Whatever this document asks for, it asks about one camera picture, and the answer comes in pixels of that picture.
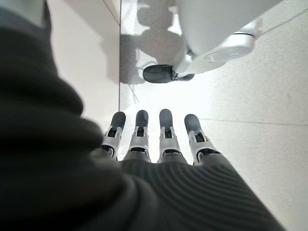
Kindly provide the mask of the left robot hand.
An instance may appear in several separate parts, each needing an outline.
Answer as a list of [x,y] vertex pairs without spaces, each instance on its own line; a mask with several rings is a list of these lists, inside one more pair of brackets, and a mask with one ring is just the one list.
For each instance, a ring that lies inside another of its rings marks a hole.
[[27,11],[0,5],[0,228],[3,231],[281,231],[195,115],[185,117],[194,158],[174,145],[158,163],[81,115],[83,103],[58,76],[46,1]]

